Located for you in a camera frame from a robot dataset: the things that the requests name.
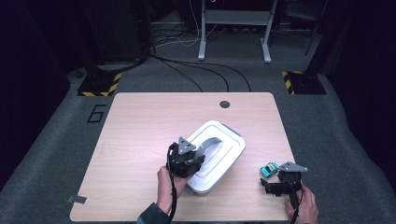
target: yellow and black tape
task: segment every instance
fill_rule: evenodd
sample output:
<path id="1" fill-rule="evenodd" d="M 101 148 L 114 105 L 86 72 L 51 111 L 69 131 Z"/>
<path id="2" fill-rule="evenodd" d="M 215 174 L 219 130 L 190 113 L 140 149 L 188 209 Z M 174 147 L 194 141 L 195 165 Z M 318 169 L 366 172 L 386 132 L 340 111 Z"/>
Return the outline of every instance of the yellow and black tape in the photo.
<path id="1" fill-rule="evenodd" d="M 286 89 L 288 90 L 289 94 L 295 94 L 293 86 L 291 85 L 291 81 L 289 79 L 289 74 L 293 73 L 293 74 L 303 74 L 303 72 L 298 72 L 298 71 L 282 71 L 282 77 L 283 80 L 285 81 L 285 85 L 286 85 Z"/>
<path id="2" fill-rule="evenodd" d="M 114 80 L 109 86 L 108 90 L 104 91 L 79 91 L 79 96 L 111 96 L 119 85 L 122 74 L 118 74 L 114 77 Z"/>

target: human hand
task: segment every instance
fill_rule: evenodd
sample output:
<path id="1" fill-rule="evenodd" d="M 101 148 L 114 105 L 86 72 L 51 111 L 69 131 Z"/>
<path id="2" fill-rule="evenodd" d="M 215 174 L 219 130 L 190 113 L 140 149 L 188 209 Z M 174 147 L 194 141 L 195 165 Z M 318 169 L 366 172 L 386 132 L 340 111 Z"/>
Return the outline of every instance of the human hand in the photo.
<path id="1" fill-rule="evenodd" d="M 301 201 L 299 206 L 299 213 L 296 219 L 296 224 L 318 224 L 318 208 L 315 194 L 307 188 L 302 186 L 302 190 L 297 192 L 298 202 Z M 290 202 L 286 203 L 286 212 L 288 214 L 289 221 L 293 219 L 294 209 Z"/>
<path id="2" fill-rule="evenodd" d="M 158 198 L 157 205 L 166 213 L 169 214 L 172 207 L 172 183 L 169 176 L 169 171 L 165 166 L 161 167 L 157 172 L 158 176 Z M 186 178 L 181 178 L 175 176 L 175 188 L 177 191 L 177 197 L 180 197 L 184 188 L 186 187 L 187 182 L 192 178 L 188 176 Z"/>

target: gray carpet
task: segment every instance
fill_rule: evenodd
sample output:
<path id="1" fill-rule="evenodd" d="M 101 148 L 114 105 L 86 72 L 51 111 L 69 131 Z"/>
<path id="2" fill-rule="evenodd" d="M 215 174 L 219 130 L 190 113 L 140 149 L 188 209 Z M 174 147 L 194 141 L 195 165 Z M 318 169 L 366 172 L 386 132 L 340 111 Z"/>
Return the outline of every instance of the gray carpet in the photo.
<path id="1" fill-rule="evenodd" d="M 343 107 L 327 78 L 319 75 L 326 95 L 289 95 L 286 90 L 281 71 L 304 70 L 319 37 L 304 56 L 308 38 L 280 32 L 270 48 L 271 64 L 263 62 L 260 37 L 246 33 L 209 40 L 205 62 L 229 65 L 246 76 L 252 91 L 275 96 L 295 160 L 309 168 L 303 180 L 317 196 L 319 223 L 396 223 L 395 195 L 389 182 L 348 129 Z M 158 47 L 157 55 L 197 62 L 198 48 L 198 43 L 191 47 L 169 44 Z M 226 91 L 224 80 L 216 74 L 173 65 L 203 91 Z M 230 91 L 248 91 L 234 71 L 205 67 L 222 74 Z M 71 73 L 69 79 L 69 93 L 0 193 L 0 223 L 71 223 L 72 204 L 65 200 L 78 193 L 114 96 L 78 97 L 82 78 Z M 123 73 L 116 93 L 125 91 L 199 89 L 175 70 L 148 58 Z M 106 105 L 99 108 L 104 117 L 99 123 L 87 123 L 95 105 Z"/>

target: teal object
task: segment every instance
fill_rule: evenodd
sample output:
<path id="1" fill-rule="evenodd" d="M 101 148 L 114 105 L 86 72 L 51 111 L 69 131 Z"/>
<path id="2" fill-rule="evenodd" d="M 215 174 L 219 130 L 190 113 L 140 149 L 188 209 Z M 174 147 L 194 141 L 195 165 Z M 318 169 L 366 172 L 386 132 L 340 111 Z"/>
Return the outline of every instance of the teal object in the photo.
<path id="1" fill-rule="evenodd" d="M 268 178 L 277 172 L 277 165 L 275 162 L 271 161 L 266 166 L 263 166 L 260 169 L 260 173 L 265 177 Z"/>

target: white object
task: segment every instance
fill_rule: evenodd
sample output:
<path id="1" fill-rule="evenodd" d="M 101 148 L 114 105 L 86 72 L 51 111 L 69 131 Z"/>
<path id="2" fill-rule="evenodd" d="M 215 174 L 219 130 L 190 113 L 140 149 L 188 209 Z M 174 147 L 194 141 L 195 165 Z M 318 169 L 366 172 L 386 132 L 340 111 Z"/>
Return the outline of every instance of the white object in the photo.
<path id="1" fill-rule="evenodd" d="M 214 143 L 206 149 L 205 161 L 200 171 L 187 183 L 198 194 L 206 194 L 212 190 L 245 150 L 245 140 L 215 120 L 205 123 L 187 141 L 198 148 L 205 140 L 214 137 L 221 142 Z"/>

